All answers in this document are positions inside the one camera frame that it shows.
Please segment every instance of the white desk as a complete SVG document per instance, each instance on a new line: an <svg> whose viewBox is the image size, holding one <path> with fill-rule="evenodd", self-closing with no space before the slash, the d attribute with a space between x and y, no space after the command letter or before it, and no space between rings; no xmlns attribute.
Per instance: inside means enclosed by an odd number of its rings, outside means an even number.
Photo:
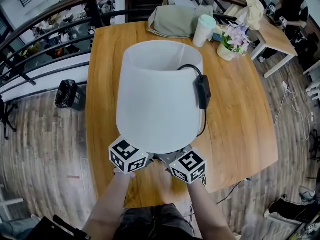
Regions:
<svg viewBox="0 0 320 240"><path fill-rule="evenodd" d="M264 74L265 78L270 77L293 57L298 56L294 46L290 43L290 40L285 33L281 29L272 25L266 17L263 17L260 20L260 30L256 33L260 40L260 44L251 53L252 60L258 57L265 48L271 48L287 55L282 61Z"/></svg>

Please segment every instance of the cloth bag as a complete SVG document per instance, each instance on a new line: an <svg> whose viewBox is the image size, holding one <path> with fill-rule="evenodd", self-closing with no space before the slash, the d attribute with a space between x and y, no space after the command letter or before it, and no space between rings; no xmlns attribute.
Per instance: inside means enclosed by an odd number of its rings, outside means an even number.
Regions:
<svg viewBox="0 0 320 240"><path fill-rule="evenodd" d="M264 16L264 6L259 0L246 0L246 4L245 8L233 4L224 15L236 17L236 23L239 25L245 25L251 30L259 30L259 21Z"/></svg>
<svg viewBox="0 0 320 240"><path fill-rule="evenodd" d="M190 38L195 35L198 19L204 14L213 17L213 7L158 6L149 17L148 31L164 38Z"/></svg>

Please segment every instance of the lid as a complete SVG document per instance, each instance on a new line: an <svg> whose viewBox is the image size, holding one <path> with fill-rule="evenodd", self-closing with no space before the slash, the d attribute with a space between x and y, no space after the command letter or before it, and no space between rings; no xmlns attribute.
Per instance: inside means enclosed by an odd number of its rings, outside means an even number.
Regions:
<svg viewBox="0 0 320 240"><path fill-rule="evenodd" d="M217 24L216 20L213 17L206 14L203 14L199 17L199 22L201 22L202 25L210 29L214 29Z"/></svg>

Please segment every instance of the bag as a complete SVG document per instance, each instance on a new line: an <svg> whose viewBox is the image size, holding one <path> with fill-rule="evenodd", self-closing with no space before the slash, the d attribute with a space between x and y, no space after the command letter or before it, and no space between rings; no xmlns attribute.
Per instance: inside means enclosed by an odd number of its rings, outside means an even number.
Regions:
<svg viewBox="0 0 320 240"><path fill-rule="evenodd" d="M213 7L158 6L149 17L148 31L164 38L190 38L195 35L198 18L204 14L213 17Z"/></svg>
<svg viewBox="0 0 320 240"><path fill-rule="evenodd" d="M55 106L59 109L71 108L74 103L77 90L78 86L76 81L63 80L60 83L55 97Z"/></svg>

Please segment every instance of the wooden floor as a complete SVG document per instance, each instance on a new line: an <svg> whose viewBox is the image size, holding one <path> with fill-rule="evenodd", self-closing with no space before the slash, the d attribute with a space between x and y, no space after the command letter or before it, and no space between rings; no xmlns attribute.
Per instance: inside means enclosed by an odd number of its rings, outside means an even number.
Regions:
<svg viewBox="0 0 320 240"><path fill-rule="evenodd" d="M243 239L280 240L290 228L263 218L268 206L281 195L300 203L299 186L315 188L315 177L319 164L310 161L309 127L307 114L314 112L320 122L317 103L306 96L309 84L298 61L293 59L278 72L264 79L283 56L275 55L264 64L254 62L266 91L272 117L279 112L286 81L296 93L297 109L292 108L292 95L285 98L275 131L279 161L261 173L252 176L252 181L242 181L219 206L223 210L231 229L241 233ZM24 198L23 204L12 205L15 219L31 214L52 219L54 214L75 227L82 227L95 203L86 147L85 112L55 108L56 92L18 100L19 106L10 117L17 132L9 130L9 140L4 139L3 126L0 131L0 184L6 188L6 198ZM225 198L233 186L212 194L218 202ZM185 215L190 214L190 201L177 204ZM197 229L197 222L192 224Z"/></svg>

